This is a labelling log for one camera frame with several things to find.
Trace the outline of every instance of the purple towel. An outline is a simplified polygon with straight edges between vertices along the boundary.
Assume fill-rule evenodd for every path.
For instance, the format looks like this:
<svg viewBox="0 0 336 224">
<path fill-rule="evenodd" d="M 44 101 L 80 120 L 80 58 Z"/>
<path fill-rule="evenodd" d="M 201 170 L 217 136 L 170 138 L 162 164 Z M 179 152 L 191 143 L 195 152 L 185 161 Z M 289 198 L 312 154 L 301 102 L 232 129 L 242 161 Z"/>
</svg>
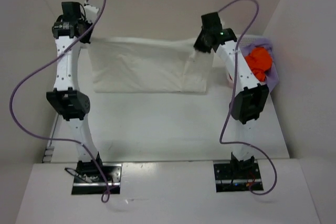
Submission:
<svg viewBox="0 0 336 224">
<path fill-rule="evenodd" d="M 274 87 L 279 83 L 279 76 L 278 76 L 277 69 L 275 68 L 274 55 L 272 52 L 273 45 L 269 39 L 265 39 L 265 38 L 256 39 L 250 45 L 241 48 L 243 56 L 244 57 L 248 56 L 252 52 L 252 50 L 255 49 L 256 47 L 265 48 L 272 57 L 272 60 L 273 60 L 272 66 L 269 70 L 265 72 L 266 83 L 267 83 L 269 92 L 271 92 L 274 89 Z"/>
</svg>

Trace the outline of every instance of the white cloth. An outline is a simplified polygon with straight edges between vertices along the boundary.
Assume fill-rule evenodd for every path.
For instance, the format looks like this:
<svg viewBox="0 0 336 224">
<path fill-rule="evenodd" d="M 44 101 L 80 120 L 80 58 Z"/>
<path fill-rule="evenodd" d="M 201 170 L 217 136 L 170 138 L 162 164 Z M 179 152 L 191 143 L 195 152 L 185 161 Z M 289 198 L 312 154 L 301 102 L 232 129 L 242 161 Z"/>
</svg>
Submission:
<svg viewBox="0 0 336 224">
<path fill-rule="evenodd" d="M 213 54 L 196 52 L 195 39 L 91 40 L 95 92 L 206 92 Z"/>
</svg>

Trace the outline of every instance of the table surface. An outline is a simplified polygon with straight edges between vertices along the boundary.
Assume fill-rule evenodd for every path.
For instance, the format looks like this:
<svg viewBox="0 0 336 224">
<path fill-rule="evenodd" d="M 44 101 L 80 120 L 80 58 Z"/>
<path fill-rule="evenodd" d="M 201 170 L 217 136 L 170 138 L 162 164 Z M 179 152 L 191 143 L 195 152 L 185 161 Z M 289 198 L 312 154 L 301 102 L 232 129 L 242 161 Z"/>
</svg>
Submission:
<svg viewBox="0 0 336 224">
<path fill-rule="evenodd" d="M 100 195 L 72 196 L 64 167 L 35 164 L 16 224 L 62 223 L 255 223 L 318 224 L 296 159 L 276 159 L 278 183 L 266 196 L 216 193 L 213 162 L 123 163 L 121 192 L 103 204 Z M 274 173 L 259 161 L 264 188 Z"/>
<path fill-rule="evenodd" d="M 215 57 L 206 94 L 95 93 L 91 63 L 81 51 L 78 79 L 81 92 L 91 101 L 89 125 L 93 141 L 105 162 L 201 161 L 230 159 L 231 147 L 219 144 L 232 89 L 221 60 Z M 225 141 L 236 140 L 236 122 L 230 120 Z M 251 142 L 272 158 L 289 158 L 284 137 L 268 97 L 252 132 Z M 72 138 L 62 119 L 53 137 Z M 76 162 L 72 143 L 53 142 L 51 162 Z M 265 158 L 252 150 L 257 158 Z"/>
</svg>

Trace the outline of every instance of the white table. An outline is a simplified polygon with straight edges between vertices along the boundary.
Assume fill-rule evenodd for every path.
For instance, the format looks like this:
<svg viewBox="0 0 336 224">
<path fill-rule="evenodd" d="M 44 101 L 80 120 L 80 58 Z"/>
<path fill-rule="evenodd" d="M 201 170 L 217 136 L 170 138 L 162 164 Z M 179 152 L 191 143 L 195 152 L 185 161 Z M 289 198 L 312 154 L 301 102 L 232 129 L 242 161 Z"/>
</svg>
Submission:
<svg viewBox="0 0 336 224">
<path fill-rule="evenodd" d="M 104 162 L 200 161 L 230 159 L 229 146 L 219 144 L 232 89 L 227 86 L 219 58 L 214 61 L 207 94 L 95 93 L 87 50 L 82 50 L 78 78 L 81 92 L 91 101 L 89 125 Z M 278 118 L 268 98 L 252 133 L 253 144 L 272 158 L 288 158 Z M 67 123 L 56 123 L 53 137 L 72 138 Z M 224 139 L 236 138 L 230 120 Z M 53 142 L 51 162 L 76 162 L 74 144 Z M 257 158 L 265 158 L 253 151 Z"/>
<path fill-rule="evenodd" d="M 267 196 L 216 193 L 213 162 L 124 163 L 120 195 L 72 196 L 65 166 L 36 164 L 16 224 L 62 223 L 229 223 L 318 224 L 299 162 L 274 160 L 278 184 Z M 264 188 L 274 174 L 259 161 Z"/>
</svg>

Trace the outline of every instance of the orange cloth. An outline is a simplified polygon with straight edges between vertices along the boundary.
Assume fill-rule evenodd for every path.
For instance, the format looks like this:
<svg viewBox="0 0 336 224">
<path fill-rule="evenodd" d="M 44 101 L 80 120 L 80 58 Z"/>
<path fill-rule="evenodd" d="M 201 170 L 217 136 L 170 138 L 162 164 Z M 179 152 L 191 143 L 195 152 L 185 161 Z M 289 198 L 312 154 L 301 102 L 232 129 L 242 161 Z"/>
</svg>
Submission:
<svg viewBox="0 0 336 224">
<path fill-rule="evenodd" d="M 256 47 L 245 60 L 255 77 L 259 81 L 265 81 L 265 71 L 272 66 L 272 58 L 268 51 L 263 47 Z"/>
</svg>

